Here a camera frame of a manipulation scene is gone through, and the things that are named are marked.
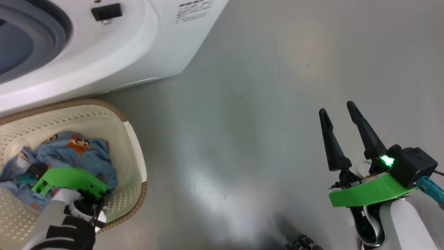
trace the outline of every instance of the blue clothing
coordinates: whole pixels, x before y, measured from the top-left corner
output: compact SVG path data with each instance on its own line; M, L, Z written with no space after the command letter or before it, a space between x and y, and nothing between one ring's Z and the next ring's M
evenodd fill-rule
M109 144L103 139L84 139L79 133L65 131L53 135L34 152L24 147L20 154L7 162L0 173L0 181L23 174L33 163L46 164L48 168L82 168L103 181L108 190L117 185L117 172L111 164ZM23 203L43 210L60 187L53 187L45 196L32 192L26 184L12 181L0 182Z

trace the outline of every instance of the printed label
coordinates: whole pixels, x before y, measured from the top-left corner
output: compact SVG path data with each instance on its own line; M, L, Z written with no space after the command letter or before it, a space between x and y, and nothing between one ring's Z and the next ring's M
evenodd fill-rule
M214 0L196 0L179 5L176 24L188 22L206 16Z

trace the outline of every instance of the metal screw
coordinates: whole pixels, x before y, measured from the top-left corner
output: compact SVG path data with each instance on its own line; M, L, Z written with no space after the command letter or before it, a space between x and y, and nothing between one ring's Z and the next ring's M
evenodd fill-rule
M112 19L102 20L102 24L103 24L103 25L111 24L111 22L112 22Z

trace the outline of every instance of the perforated basket wall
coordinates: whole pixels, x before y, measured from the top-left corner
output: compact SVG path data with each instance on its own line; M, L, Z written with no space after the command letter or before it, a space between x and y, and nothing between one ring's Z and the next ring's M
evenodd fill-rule
M22 147L35 149L58 132L70 130L86 138L107 140L119 181L109 203L108 223L101 231L107 230L134 215L146 194L147 183L142 182L126 123L114 106L92 99L49 105L0 119L0 170ZM38 217L39 212L0 188L0 249L21 249Z

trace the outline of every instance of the green led light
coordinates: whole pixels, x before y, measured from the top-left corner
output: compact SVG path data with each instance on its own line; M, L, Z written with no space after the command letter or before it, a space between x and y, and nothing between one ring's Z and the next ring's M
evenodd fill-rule
M393 162L395 161L395 159L390 158L386 155L381 157L382 163L384 163L387 167L391 167L393 165Z

